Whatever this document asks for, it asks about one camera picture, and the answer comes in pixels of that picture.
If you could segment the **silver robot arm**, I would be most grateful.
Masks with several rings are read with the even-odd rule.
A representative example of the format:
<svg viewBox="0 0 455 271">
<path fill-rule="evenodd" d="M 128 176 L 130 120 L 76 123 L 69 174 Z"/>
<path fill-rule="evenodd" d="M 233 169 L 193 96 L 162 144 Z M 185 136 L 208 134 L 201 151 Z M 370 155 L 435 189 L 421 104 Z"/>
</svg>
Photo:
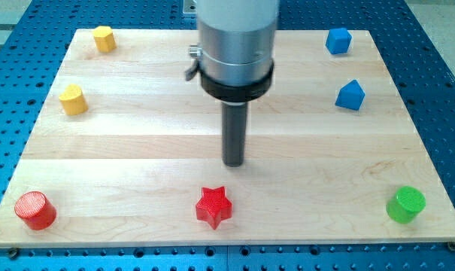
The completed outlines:
<svg viewBox="0 0 455 271">
<path fill-rule="evenodd" d="M 197 44 L 187 81 L 200 74 L 207 94 L 227 105 L 264 95 L 274 71 L 279 0 L 197 0 Z"/>
</svg>

